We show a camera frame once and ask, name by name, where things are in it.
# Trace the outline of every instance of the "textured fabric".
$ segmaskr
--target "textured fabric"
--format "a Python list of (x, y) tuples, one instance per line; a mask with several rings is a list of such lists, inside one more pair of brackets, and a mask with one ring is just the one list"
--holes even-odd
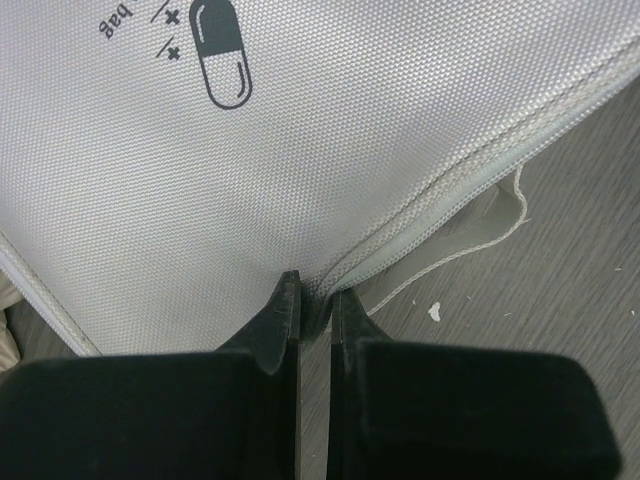
[(0, 16), (0, 258), (78, 353), (215, 348), (288, 269), (321, 301), (640, 63), (636, 0), (232, 0), (211, 49), (163, 4)]
[(20, 292), (0, 272), (0, 372), (9, 370), (20, 361), (16, 342), (7, 329), (7, 317), (4, 310), (21, 299)]

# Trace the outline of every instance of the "black plastic part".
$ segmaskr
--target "black plastic part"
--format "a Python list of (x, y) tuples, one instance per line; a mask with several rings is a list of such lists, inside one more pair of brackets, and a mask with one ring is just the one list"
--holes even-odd
[(329, 480), (613, 479), (593, 382), (545, 354), (393, 342), (334, 297)]
[(0, 478), (299, 478), (300, 281), (218, 351), (49, 360), (0, 388)]

